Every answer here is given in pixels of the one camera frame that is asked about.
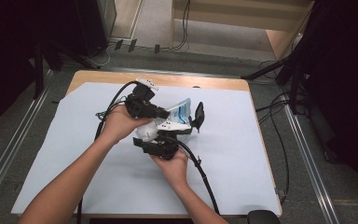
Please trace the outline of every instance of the wooden desk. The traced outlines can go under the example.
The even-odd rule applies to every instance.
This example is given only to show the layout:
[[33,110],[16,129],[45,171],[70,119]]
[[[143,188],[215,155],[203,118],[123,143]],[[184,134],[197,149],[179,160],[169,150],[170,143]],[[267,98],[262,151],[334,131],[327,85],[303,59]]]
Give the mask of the wooden desk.
[[[192,104],[194,113],[198,102],[204,103],[206,119],[200,134],[191,135],[188,146],[202,159],[202,168],[223,217],[244,217],[255,209],[271,210],[277,216],[282,213],[246,81],[79,71],[59,104],[13,214],[21,214],[37,192],[92,143],[99,122],[95,112],[105,109],[122,83],[137,77],[151,78],[159,86],[152,99],[156,105],[173,105],[189,97],[195,103]],[[133,136],[134,133],[121,140],[107,154],[84,196],[83,215],[188,217],[157,165],[133,145]],[[212,206],[200,174],[189,164],[190,187]]]
[[[173,20],[183,18],[186,4],[186,0],[172,0],[171,43]],[[266,29],[280,60],[307,24],[313,4],[310,0],[191,0],[188,19]]]

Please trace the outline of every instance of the white paper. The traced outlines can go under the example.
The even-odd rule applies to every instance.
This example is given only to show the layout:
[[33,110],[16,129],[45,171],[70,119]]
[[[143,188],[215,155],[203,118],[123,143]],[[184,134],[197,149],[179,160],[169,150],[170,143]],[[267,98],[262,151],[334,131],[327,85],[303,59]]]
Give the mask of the white paper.
[[[95,113],[106,110],[121,87],[85,83],[60,101],[12,213],[21,214],[33,197],[92,143],[99,123]],[[129,86],[121,95],[128,95],[132,89]],[[205,121],[200,133],[193,131],[188,146],[202,159],[201,167],[222,215],[247,215],[255,209],[281,214],[248,91],[160,87],[155,94],[151,102],[161,107],[189,97],[193,117],[198,103],[204,103]],[[161,171],[133,145],[133,137],[135,133],[120,141],[104,159],[84,196],[83,214],[185,215],[185,208]],[[187,179],[201,199],[213,207],[191,161]]]

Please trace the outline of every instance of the person's right arm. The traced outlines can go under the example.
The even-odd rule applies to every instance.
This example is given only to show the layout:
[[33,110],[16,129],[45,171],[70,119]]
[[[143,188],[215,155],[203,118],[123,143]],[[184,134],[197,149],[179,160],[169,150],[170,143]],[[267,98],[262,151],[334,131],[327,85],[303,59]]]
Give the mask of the person's right arm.
[[169,161],[156,156],[152,156],[152,159],[161,168],[195,224],[226,223],[188,185],[186,178],[188,157],[182,150],[177,150],[175,156]]

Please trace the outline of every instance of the person's left arm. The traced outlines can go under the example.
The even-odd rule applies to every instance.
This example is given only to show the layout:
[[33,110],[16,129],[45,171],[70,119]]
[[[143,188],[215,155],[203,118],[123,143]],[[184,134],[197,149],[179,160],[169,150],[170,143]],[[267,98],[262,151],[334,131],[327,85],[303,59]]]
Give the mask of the person's left arm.
[[124,105],[116,106],[97,140],[36,195],[19,223],[66,223],[113,145],[150,121],[133,119]]

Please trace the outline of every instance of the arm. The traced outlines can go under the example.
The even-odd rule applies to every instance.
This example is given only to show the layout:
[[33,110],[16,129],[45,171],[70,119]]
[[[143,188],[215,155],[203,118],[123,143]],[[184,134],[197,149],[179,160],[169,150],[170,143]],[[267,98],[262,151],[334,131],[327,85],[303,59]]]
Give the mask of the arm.
[[217,215],[187,184],[186,171],[188,158],[182,150],[177,150],[170,161],[151,156],[161,168],[173,191],[179,197],[194,223],[226,223]]
[[124,105],[116,106],[97,140],[36,195],[19,223],[66,223],[112,146],[150,121],[133,119]]

